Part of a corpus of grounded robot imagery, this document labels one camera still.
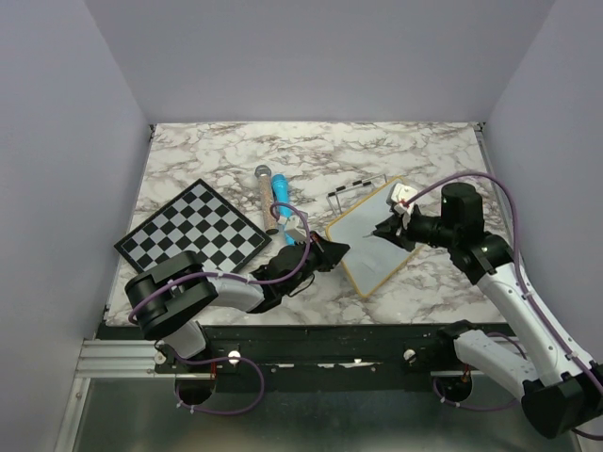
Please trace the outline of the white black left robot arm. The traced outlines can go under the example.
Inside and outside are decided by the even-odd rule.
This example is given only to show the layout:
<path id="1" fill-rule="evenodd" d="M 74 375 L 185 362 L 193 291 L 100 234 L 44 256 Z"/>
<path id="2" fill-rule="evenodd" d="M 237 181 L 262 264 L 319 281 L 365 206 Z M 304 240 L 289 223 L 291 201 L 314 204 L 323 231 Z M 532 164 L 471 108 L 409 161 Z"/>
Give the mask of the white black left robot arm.
<path id="1" fill-rule="evenodd" d="M 333 270 L 349 251 L 348 244 L 312 232 L 307 242 L 283 247 L 248 275 L 205 268 L 197 254 L 183 251 L 126 284 L 129 321 L 146 340 L 173 350 L 187 371 L 197 372 L 209 358 L 207 336 L 194 319 L 201 310 L 215 306 L 263 314 L 311 283 L 317 272 Z"/>

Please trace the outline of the yellow framed whiteboard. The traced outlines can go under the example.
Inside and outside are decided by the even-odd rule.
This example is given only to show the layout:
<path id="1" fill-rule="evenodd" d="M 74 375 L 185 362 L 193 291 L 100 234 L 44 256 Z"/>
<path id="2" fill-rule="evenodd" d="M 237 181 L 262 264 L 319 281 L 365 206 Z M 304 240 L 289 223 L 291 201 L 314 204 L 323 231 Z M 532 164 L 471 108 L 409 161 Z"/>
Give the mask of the yellow framed whiteboard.
<path id="1" fill-rule="evenodd" d="M 363 237 L 392 215 L 386 198 L 396 183 L 405 183 L 405 180 L 401 176 L 394 177 L 326 227 L 328 240 L 350 246 L 341 264 L 362 298 L 370 297 L 424 248 L 424 245 L 417 244 L 413 251 L 407 251 L 376 236 Z"/>

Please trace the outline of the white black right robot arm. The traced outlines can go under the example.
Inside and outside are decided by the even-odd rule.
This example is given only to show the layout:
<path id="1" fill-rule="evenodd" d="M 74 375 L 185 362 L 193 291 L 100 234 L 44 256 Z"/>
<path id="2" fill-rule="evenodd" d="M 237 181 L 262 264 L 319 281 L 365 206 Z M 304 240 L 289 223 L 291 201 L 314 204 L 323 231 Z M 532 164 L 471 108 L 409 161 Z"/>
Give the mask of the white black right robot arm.
<path id="1" fill-rule="evenodd" d="M 601 364 L 554 319 L 529 285 L 517 251 L 486 231 L 476 188 L 444 185 L 435 217 L 420 212 L 417 197 L 415 189 L 394 184 L 386 199 L 392 214 L 374 235 L 405 250 L 416 244 L 446 250 L 452 264 L 495 304 L 528 353 L 521 358 L 459 321 L 438 332 L 435 361 L 446 369 L 463 363 L 480 370 L 520 402 L 531 425 L 548 439 L 601 416 Z"/>

